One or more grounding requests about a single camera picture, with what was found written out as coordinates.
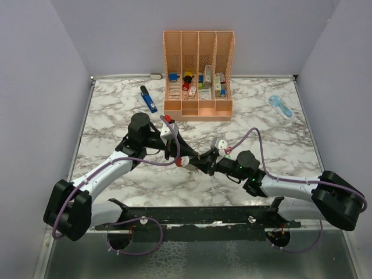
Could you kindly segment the metal key holder red handle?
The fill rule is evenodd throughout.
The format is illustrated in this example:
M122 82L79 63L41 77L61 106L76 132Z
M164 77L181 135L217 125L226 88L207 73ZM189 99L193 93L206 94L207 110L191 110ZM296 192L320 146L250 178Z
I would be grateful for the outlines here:
M187 171L197 173L199 170L197 167L191 164L191 159L194 156L199 155L198 148L193 151L181 150L178 158L175 158L175 164L179 168L186 169Z

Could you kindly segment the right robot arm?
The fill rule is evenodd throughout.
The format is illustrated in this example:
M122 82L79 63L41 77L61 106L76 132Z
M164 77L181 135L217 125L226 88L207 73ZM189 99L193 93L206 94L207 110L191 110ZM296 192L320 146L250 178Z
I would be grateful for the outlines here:
M220 156L216 149L191 157L189 163L210 176L221 173L237 184L244 183L244 190L251 196L273 197L274 209L267 212L267 221L273 227L287 221L321 220L353 231L366 208L362 193L331 171L314 179L270 176L260 169L251 151L242 151L232 160Z

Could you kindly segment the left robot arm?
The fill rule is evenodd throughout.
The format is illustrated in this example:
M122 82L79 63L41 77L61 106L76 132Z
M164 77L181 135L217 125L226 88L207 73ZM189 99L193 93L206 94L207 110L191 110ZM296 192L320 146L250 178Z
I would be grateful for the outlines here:
M60 180L54 185L43 216L44 223L52 227L54 239L80 239L91 226L93 201L139 164L170 166L183 156L195 156L175 121L168 116L160 119L164 131L153 125L148 114L134 114L128 133L103 163L76 180Z

